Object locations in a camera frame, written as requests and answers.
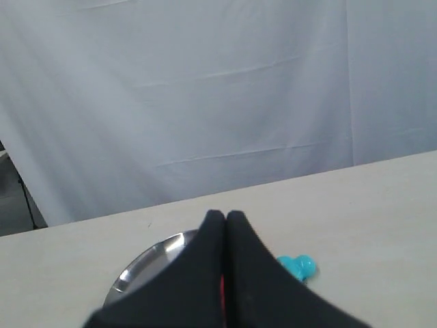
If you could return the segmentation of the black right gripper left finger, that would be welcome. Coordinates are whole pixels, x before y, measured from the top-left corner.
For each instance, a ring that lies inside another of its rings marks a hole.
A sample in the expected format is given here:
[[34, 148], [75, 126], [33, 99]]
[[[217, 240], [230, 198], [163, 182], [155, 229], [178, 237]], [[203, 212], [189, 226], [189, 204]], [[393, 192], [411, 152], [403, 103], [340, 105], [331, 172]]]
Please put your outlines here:
[[206, 213], [194, 239], [148, 283], [95, 311], [86, 327], [223, 327], [225, 217]]

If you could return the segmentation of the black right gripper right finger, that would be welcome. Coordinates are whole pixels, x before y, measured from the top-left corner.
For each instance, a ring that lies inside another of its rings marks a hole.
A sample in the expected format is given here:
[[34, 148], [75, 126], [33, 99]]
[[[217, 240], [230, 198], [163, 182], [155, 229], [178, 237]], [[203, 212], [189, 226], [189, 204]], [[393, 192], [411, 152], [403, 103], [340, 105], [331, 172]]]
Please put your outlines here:
[[224, 304], [228, 327], [368, 327], [293, 277], [238, 210], [225, 222]]

